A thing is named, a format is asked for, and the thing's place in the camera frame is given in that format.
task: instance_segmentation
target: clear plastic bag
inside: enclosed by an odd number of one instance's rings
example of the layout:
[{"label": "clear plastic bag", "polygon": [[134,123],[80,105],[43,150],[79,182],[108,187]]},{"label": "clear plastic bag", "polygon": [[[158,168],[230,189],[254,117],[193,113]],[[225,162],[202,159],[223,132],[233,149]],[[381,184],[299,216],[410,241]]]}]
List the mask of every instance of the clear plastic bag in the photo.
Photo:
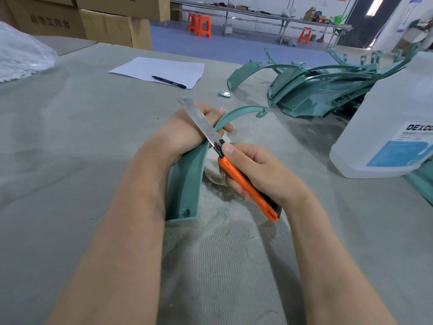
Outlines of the clear plastic bag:
[{"label": "clear plastic bag", "polygon": [[0,83],[54,67],[57,59],[49,46],[0,21]]}]

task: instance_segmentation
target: person's left hand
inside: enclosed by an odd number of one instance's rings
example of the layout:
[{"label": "person's left hand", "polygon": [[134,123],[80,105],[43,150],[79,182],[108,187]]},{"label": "person's left hand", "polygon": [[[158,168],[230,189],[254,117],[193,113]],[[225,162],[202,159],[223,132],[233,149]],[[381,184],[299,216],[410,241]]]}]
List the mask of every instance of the person's left hand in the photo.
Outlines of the person's left hand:
[{"label": "person's left hand", "polygon": [[[204,103],[197,102],[195,102],[195,104],[206,116],[212,126],[214,126],[226,113],[224,108],[215,109]],[[224,131],[233,132],[233,125],[226,125],[219,131],[219,134],[223,136]],[[183,154],[201,144],[205,139],[205,136],[197,125],[195,125],[187,112],[184,109],[179,109],[149,139],[156,139],[163,144],[170,155],[174,158],[174,162],[177,163]]]}]

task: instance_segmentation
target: workbench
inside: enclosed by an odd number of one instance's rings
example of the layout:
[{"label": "workbench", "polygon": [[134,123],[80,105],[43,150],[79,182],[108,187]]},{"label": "workbench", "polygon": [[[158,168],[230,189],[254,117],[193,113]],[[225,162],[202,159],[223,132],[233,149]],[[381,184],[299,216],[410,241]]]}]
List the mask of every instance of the workbench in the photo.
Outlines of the workbench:
[{"label": "workbench", "polygon": [[[108,74],[137,56],[203,62],[192,90]],[[266,105],[261,70],[231,98],[240,65],[98,43],[56,68],[0,84],[0,317],[43,324],[138,147],[189,97],[227,111]],[[345,179],[329,150],[345,123],[293,119],[274,107],[234,121],[232,141],[259,143],[317,195],[399,324],[433,319],[432,207],[403,179]],[[203,178],[199,217],[167,224],[159,324],[302,324],[290,228]]]},{"label": "workbench", "polygon": [[[245,10],[239,10],[239,9],[235,9],[235,8],[222,7],[222,6],[218,6],[218,5],[206,4],[203,2],[197,2],[197,1],[170,0],[170,2],[176,3],[178,5],[186,5],[189,7],[195,7],[195,8],[200,8],[200,9],[225,11],[226,14],[224,16],[217,15],[217,14],[211,14],[211,13],[204,13],[204,14],[209,15],[209,16],[216,16],[216,17],[225,18],[225,25],[227,25],[228,18],[232,18],[232,19],[240,20],[240,21],[251,21],[251,22],[255,22],[255,23],[280,26],[280,31],[279,31],[278,37],[277,37],[277,42],[279,44],[281,44],[283,42],[284,34],[285,34],[286,29],[289,26],[290,22],[304,24],[304,25],[307,25],[308,27],[319,26],[319,27],[323,28],[324,29],[323,31],[318,31],[317,33],[331,34],[331,39],[328,42],[327,48],[329,48],[331,41],[332,41],[334,36],[337,36],[338,38],[335,40],[333,48],[336,46],[339,37],[352,29],[352,25],[335,25],[335,24],[330,24],[330,23],[325,24],[325,23],[319,23],[319,22],[315,22],[315,21],[307,21],[307,20],[303,20],[303,19],[297,19],[297,18],[293,18],[293,17],[285,17],[285,16],[280,16],[280,15],[270,15],[270,14],[264,14],[264,13],[260,13],[260,12],[245,11]],[[182,12],[191,12],[190,10],[185,10],[185,9],[179,9],[179,8],[173,8],[173,9],[178,10],[178,11],[182,11]],[[240,18],[240,17],[230,17],[229,16],[230,12],[236,13],[238,15],[254,16],[254,17],[256,17],[256,19],[251,20],[251,19],[244,19],[244,18]],[[269,21],[259,21],[258,18],[275,19],[275,20],[281,21],[281,24],[274,24],[274,23],[271,23]],[[300,30],[303,29],[303,27],[296,27],[296,26],[291,26],[290,28],[300,29]]]}]

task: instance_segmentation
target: green watering can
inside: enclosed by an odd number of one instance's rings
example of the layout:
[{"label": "green watering can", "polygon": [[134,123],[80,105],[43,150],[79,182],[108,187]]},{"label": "green watering can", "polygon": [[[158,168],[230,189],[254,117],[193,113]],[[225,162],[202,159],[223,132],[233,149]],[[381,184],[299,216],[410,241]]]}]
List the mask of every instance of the green watering can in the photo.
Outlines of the green watering can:
[{"label": "green watering can", "polygon": [[347,16],[348,15],[346,15],[344,18],[343,18],[343,15],[335,16],[335,18],[334,18],[334,24],[340,25],[341,22],[344,21],[347,18]]}]

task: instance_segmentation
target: pen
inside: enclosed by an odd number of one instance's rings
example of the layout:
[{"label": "pen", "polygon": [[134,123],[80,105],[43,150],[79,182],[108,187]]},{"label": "pen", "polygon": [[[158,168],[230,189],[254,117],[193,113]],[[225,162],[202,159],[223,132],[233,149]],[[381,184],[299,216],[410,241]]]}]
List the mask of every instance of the pen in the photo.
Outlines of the pen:
[{"label": "pen", "polygon": [[170,81],[170,80],[166,80],[166,79],[163,79],[162,77],[159,77],[159,76],[153,76],[153,75],[152,75],[152,77],[153,77],[155,80],[162,81],[162,82],[165,82],[165,83],[168,83],[168,84],[174,85],[174,86],[176,86],[176,87],[180,87],[180,88],[182,88],[182,89],[186,89],[186,88],[187,88],[187,87],[184,86],[183,84],[176,83],[176,82],[173,82],[173,81]]}]

